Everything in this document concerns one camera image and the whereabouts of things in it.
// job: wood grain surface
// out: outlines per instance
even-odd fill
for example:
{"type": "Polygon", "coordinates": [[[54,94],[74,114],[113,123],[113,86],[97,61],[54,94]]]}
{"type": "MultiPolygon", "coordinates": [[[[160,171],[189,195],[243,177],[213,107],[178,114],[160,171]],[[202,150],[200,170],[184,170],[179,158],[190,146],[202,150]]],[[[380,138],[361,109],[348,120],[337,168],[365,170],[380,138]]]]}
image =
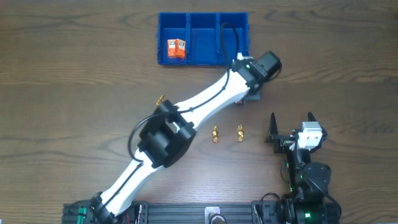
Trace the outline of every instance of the wood grain surface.
{"type": "Polygon", "coordinates": [[[279,175],[284,156],[264,143],[269,117],[274,111],[289,133],[312,111],[329,132],[312,160],[332,168],[341,223],[398,222],[398,1],[0,0],[3,223],[60,223],[63,203],[106,190],[127,167],[127,135],[161,94],[176,103],[224,73],[158,65],[159,11],[247,11],[251,55],[273,50],[284,70],[260,101],[209,119],[137,199],[289,193],[279,175]]]}

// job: blue bin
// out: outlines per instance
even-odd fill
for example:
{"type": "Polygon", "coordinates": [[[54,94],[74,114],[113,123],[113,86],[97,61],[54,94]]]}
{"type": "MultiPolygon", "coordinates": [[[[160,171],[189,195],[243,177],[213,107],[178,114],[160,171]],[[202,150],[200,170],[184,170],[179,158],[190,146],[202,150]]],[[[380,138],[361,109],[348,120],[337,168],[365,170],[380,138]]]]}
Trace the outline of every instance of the blue bin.
{"type": "MultiPolygon", "coordinates": [[[[235,26],[239,36],[239,52],[249,55],[249,24],[246,12],[160,12],[157,35],[157,60],[161,65],[224,65],[220,27],[223,22],[235,26]],[[168,58],[167,40],[186,41],[185,60],[168,58]]],[[[230,27],[224,28],[228,59],[235,57],[236,39],[230,27]]]]}

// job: robotic arm link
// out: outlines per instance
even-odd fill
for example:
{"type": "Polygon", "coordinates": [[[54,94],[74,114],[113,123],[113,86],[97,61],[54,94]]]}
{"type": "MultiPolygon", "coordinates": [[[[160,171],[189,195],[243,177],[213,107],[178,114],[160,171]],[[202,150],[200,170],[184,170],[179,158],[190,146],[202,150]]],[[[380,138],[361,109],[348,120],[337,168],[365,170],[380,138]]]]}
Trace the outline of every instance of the robotic arm link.
{"type": "Polygon", "coordinates": [[[238,53],[229,72],[206,90],[174,105],[168,100],[159,105],[140,132],[135,159],[112,187],[91,199],[95,222],[119,223],[120,214],[131,206],[149,176],[179,160],[204,121],[225,106],[258,93],[263,83],[281,67],[279,58],[272,52],[265,53],[259,60],[238,53]],[[207,99],[211,100],[196,106],[207,99]],[[175,125],[177,131],[168,123],[175,125]]]}

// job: gold candy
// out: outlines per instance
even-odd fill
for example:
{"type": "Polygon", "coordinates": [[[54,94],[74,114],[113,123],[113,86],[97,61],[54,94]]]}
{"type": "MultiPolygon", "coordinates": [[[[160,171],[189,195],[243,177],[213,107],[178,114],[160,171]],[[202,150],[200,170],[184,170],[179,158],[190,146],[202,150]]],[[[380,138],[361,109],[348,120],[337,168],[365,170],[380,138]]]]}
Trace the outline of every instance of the gold candy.
{"type": "Polygon", "coordinates": [[[244,131],[242,124],[238,126],[238,142],[243,142],[244,131]]]}
{"type": "Polygon", "coordinates": [[[156,105],[157,105],[157,106],[161,105],[162,102],[163,102],[163,99],[164,99],[164,95],[160,96],[160,98],[158,99],[158,101],[156,101],[156,105]]]}
{"type": "Polygon", "coordinates": [[[211,134],[213,135],[213,142],[214,142],[214,143],[218,143],[218,135],[219,135],[219,132],[218,132],[217,125],[214,125],[214,126],[213,126],[213,131],[211,132],[211,134]]]}

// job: orange candy packet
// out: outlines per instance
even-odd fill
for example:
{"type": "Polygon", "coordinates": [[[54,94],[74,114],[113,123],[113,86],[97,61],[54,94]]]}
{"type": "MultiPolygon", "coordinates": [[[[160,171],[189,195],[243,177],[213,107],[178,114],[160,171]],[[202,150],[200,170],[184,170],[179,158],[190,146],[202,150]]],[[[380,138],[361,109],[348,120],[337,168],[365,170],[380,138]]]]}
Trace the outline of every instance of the orange candy packet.
{"type": "Polygon", "coordinates": [[[170,39],[167,40],[167,56],[169,58],[175,58],[175,44],[176,44],[176,39],[170,39]]]}
{"type": "Polygon", "coordinates": [[[175,56],[180,58],[180,59],[185,59],[185,41],[184,40],[180,40],[177,39],[175,45],[176,47],[176,51],[175,51],[175,56]]]}

